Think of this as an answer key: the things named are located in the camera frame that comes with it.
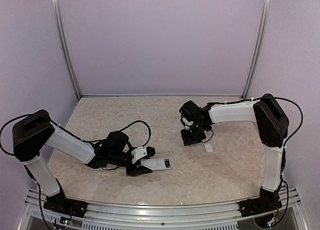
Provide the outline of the white battery cover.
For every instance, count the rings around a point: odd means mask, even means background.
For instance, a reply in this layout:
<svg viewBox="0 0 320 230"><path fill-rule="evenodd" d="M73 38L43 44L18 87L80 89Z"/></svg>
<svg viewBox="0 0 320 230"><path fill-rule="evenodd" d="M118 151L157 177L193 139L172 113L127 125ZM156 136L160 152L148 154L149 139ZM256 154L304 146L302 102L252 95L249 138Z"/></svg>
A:
<svg viewBox="0 0 320 230"><path fill-rule="evenodd" d="M204 149L207 153L213 152L213 148L212 148L211 144L204 144Z"/></svg>

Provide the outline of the white remote control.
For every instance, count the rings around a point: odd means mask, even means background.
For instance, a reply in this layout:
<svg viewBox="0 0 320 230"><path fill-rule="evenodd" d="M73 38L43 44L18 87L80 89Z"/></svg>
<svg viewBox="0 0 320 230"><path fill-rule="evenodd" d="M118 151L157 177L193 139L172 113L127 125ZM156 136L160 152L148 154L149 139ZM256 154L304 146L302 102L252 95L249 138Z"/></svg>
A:
<svg viewBox="0 0 320 230"><path fill-rule="evenodd" d="M151 169L152 171L165 171L172 169L172 163L170 159L142 159L141 165Z"/></svg>

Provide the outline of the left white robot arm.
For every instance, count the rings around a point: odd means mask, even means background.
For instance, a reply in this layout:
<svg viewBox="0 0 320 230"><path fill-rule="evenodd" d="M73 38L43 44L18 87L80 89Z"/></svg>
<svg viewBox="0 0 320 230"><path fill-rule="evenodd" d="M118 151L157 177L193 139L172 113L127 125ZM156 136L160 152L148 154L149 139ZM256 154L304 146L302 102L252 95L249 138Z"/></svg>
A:
<svg viewBox="0 0 320 230"><path fill-rule="evenodd" d="M150 173L151 169L141 164L156 153L153 147L133 147L123 131L113 131L105 139L85 141L51 120L45 110L19 117L12 127L13 153L39 184L49 202L63 213L70 208L70 201L61 193L62 187L44 160L41 149L52 147L77 159L92 169L108 165L125 167L129 176Z"/></svg>

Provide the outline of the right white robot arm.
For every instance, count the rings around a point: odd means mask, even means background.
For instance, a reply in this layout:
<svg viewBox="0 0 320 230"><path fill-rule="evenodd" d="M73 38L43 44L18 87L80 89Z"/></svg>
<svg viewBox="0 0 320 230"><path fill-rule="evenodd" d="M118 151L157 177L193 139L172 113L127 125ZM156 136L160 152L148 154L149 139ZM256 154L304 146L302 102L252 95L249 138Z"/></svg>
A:
<svg viewBox="0 0 320 230"><path fill-rule="evenodd" d="M256 100L212 102L204 107L199 107L190 100L183 104L179 113L180 121L185 127L180 132L185 146L204 143L206 132L211 131L214 124L252 122L256 125L265 153L261 192L266 193L256 200L255 206L260 212L268 211L276 202L272 193L281 185L289 127L289 119L275 97L265 94Z"/></svg>

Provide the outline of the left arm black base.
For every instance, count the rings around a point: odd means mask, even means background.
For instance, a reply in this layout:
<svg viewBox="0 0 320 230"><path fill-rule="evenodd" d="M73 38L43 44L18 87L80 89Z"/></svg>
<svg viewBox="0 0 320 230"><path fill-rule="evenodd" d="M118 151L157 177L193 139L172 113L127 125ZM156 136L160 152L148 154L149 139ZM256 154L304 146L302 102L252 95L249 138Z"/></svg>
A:
<svg viewBox="0 0 320 230"><path fill-rule="evenodd" d="M85 217L87 206L87 202L69 199L62 193L46 197L43 205L46 210L78 218Z"/></svg>

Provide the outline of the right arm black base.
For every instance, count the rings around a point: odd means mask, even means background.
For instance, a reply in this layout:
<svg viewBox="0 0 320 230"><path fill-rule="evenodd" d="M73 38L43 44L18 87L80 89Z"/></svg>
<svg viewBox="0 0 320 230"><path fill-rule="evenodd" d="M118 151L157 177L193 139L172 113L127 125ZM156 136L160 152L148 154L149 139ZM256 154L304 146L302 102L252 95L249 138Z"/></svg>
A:
<svg viewBox="0 0 320 230"><path fill-rule="evenodd" d="M238 203L241 216L248 217L280 209L282 203L279 197L279 191L280 188L270 192L261 187L257 198L250 198Z"/></svg>

